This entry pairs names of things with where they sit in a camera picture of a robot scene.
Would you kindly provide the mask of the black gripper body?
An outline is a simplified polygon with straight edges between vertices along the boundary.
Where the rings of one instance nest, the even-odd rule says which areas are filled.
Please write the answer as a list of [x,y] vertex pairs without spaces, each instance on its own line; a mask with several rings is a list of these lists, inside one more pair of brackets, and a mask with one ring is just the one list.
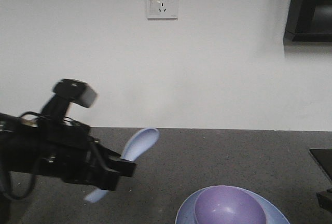
[[115,190],[120,177],[132,177],[136,164],[102,146],[83,124],[38,120],[22,125],[15,148],[15,170],[58,177],[65,183]]

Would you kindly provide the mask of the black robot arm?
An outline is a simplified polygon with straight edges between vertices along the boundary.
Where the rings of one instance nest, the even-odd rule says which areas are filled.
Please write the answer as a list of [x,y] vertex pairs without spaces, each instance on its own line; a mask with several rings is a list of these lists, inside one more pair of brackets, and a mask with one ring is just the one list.
[[136,164],[102,146],[88,125],[35,117],[1,114],[1,223],[10,219],[13,200],[32,193],[38,175],[110,191],[121,176],[133,176]]

